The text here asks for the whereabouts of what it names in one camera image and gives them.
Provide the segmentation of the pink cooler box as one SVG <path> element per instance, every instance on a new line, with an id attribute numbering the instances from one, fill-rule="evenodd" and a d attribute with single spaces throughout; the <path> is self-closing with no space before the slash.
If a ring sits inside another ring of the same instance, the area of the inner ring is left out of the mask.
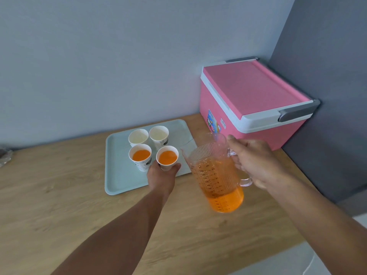
<path id="1" fill-rule="evenodd" d="M 200 114 L 211 132 L 266 141 L 282 148 L 320 106 L 257 57 L 204 66 Z"/>

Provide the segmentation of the person's right forearm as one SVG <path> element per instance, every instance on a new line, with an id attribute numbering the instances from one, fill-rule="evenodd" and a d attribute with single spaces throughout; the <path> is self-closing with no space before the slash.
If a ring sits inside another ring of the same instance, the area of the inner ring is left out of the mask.
<path id="1" fill-rule="evenodd" d="M 293 175 L 264 185 L 332 275 L 367 275 L 367 228 Z"/>

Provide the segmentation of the person's left hand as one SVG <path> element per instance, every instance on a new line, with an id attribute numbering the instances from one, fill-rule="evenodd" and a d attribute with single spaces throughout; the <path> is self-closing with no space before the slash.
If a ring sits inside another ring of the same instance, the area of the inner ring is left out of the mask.
<path id="1" fill-rule="evenodd" d="M 170 175 L 170 170 L 163 171 L 156 160 L 150 165 L 147 172 L 148 185 L 153 191 L 159 191 L 168 197 L 174 189 L 175 176 Z"/>

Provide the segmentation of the clear glass dish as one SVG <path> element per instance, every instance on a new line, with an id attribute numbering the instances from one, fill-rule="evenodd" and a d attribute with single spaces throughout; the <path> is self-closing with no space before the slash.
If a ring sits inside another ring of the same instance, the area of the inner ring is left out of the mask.
<path id="1" fill-rule="evenodd" d="M 0 167 L 3 167 L 12 159 L 13 151 L 7 147 L 0 146 Z"/>

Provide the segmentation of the light green plastic tray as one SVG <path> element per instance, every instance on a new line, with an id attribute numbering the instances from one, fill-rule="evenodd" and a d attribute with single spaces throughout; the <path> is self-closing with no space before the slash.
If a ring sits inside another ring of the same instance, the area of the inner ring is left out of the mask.
<path id="1" fill-rule="evenodd" d="M 165 126 L 169 130 L 168 145 L 179 151 L 178 163 L 181 168 L 177 177 L 191 173 L 180 148 L 193 139 L 187 123 L 182 119 L 170 120 L 158 124 L 140 127 L 149 131 L 156 125 Z M 136 128 L 116 132 L 106 139 L 105 151 L 105 192 L 109 195 L 121 194 L 148 185 L 146 172 L 142 172 L 130 160 L 131 145 L 128 137 Z"/>

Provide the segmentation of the clear plastic measuring pitcher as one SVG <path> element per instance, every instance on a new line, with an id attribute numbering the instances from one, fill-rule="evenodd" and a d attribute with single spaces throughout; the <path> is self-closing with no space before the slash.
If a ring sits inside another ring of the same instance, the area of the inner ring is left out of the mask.
<path id="1" fill-rule="evenodd" d="M 253 184 L 241 179 L 232 159 L 236 153 L 220 133 L 205 133 L 181 147 L 182 155 L 198 181 L 210 207 L 220 213 L 236 210 L 244 201 L 243 187 Z"/>

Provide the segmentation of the white paper cup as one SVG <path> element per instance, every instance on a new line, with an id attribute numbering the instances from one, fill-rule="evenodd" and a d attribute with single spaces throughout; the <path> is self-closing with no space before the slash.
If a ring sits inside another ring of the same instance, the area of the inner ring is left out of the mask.
<path id="1" fill-rule="evenodd" d="M 164 146 L 156 154 L 156 160 L 163 171 L 168 171 L 174 166 L 179 158 L 177 148 L 173 146 Z"/>
<path id="2" fill-rule="evenodd" d="M 142 171 L 147 172 L 152 162 L 152 149 L 147 144 L 137 144 L 131 147 L 129 151 L 130 160 L 136 167 Z"/>
<path id="3" fill-rule="evenodd" d="M 148 144 L 149 133 L 146 129 L 136 129 L 130 133 L 128 141 L 131 147 L 134 147 L 139 144 Z"/>
<path id="4" fill-rule="evenodd" d="M 149 137 L 158 151 L 168 145 L 169 130 L 165 126 L 154 126 L 149 131 Z"/>

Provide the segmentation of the person's left forearm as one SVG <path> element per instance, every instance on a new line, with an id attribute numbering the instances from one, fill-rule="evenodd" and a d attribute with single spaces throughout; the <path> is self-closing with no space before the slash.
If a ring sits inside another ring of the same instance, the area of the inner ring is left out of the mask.
<path id="1" fill-rule="evenodd" d="M 78 246 L 51 275 L 132 275 L 172 190 L 151 190 Z"/>

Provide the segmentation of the person's right hand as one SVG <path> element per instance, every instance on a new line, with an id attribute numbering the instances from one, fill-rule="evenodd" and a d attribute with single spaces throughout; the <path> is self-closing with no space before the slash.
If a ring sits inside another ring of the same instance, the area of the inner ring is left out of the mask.
<path id="1" fill-rule="evenodd" d="M 236 168 L 246 172 L 260 189 L 266 189 L 284 181 L 290 174 L 263 140 L 247 140 L 248 152 L 242 156 L 232 155 Z"/>

